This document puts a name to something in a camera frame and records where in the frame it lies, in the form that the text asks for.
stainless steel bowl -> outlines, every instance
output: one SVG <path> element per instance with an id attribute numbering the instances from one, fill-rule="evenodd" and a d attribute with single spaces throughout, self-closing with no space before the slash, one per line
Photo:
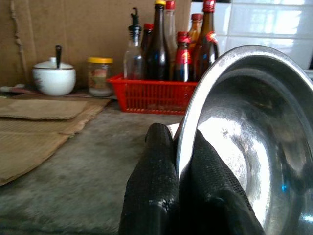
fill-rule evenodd
<path id="1" fill-rule="evenodd" d="M 267 235 L 313 234 L 313 83 L 286 55 L 242 46 L 205 73 L 178 131 L 180 182 L 198 128 L 244 188 Z"/>

ceramic lid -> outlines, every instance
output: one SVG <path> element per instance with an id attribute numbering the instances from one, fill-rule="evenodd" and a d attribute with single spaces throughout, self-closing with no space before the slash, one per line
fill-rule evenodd
<path id="1" fill-rule="evenodd" d="M 36 64 L 34 66 L 35 69 L 57 69 L 57 59 L 56 57 L 50 57 L 48 61 L 44 61 L 42 63 Z M 73 66 L 66 64 L 66 63 L 60 63 L 59 69 L 69 70 L 72 69 Z"/>

condiment bottle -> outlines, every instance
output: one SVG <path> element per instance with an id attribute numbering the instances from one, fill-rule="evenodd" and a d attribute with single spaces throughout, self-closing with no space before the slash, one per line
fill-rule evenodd
<path id="1" fill-rule="evenodd" d="M 189 44 L 190 54 L 192 54 L 194 47 L 197 43 L 197 40 L 199 38 L 201 25 L 202 25 L 202 19 L 203 19 L 203 14 L 201 13 L 195 13 L 191 15 L 192 24 L 188 32 L 188 36 L 190 38 L 190 44 Z"/>
<path id="2" fill-rule="evenodd" d="M 187 32 L 177 33 L 178 48 L 176 52 L 176 63 L 174 71 L 174 81 L 190 81 L 191 56 L 188 50 L 190 39 Z"/>
<path id="3" fill-rule="evenodd" d="M 112 58 L 88 58 L 88 85 L 91 95 L 106 97 L 113 94 L 112 86 L 107 83 L 111 76 L 112 63 Z"/>
<path id="4" fill-rule="evenodd" d="M 166 2 L 155 1 L 155 19 L 151 42 L 145 56 L 145 79 L 168 81 L 170 55 L 164 35 L 164 6 Z"/>
<path id="5" fill-rule="evenodd" d="M 175 31 L 175 1 L 166 1 L 164 15 L 164 33 L 168 50 L 170 52 L 170 80 L 172 80 L 177 50 Z"/>
<path id="6" fill-rule="evenodd" d="M 153 23 L 149 23 L 149 24 L 145 23 L 143 25 L 143 36 L 142 36 L 142 41 L 141 41 L 141 50 L 142 50 L 143 57 L 145 56 L 146 50 L 151 41 L 152 30 L 153 30 Z"/>
<path id="7" fill-rule="evenodd" d="M 193 80 L 199 81 L 204 72 L 218 58 L 218 44 L 215 38 L 213 13 L 216 0 L 204 0 L 203 23 L 198 41 L 192 54 Z"/>
<path id="8" fill-rule="evenodd" d="M 133 24 L 128 27 L 130 32 L 130 40 L 128 43 L 128 49 L 124 55 L 124 78 L 130 80 L 143 79 L 143 58 L 141 55 L 141 48 L 139 46 L 139 37 L 141 27 L 138 22 L 137 8 L 133 8 L 135 14 L 131 14 Z"/>

glass jar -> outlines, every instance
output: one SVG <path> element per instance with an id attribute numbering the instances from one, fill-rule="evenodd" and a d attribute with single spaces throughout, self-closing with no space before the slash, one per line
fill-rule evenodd
<path id="1" fill-rule="evenodd" d="M 111 84 L 107 83 L 111 77 L 112 63 L 112 58 L 88 58 L 88 85 L 92 96 L 106 97 L 113 94 Z"/>

cardboard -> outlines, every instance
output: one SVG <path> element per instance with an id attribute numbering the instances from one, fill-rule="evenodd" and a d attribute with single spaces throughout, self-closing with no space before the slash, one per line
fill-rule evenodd
<path id="1" fill-rule="evenodd" d="M 82 112 L 85 101 L 0 99 L 0 117 L 32 120 L 71 119 Z"/>
<path id="2" fill-rule="evenodd" d="M 43 103 L 64 100 L 85 104 L 83 111 L 72 119 L 28 120 L 0 117 L 0 186 L 31 171 L 48 159 L 59 146 L 101 112 L 109 99 L 18 95 L 11 101 Z"/>
<path id="3" fill-rule="evenodd" d="M 177 31 L 188 30 L 190 3 L 176 0 Z M 1 0 L 0 86 L 33 83 L 32 66 L 54 56 L 56 44 L 77 88 L 87 86 L 90 56 L 112 57 L 112 74 L 121 73 L 133 7 L 141 25 L 153 23 L 154 0 Z"/>

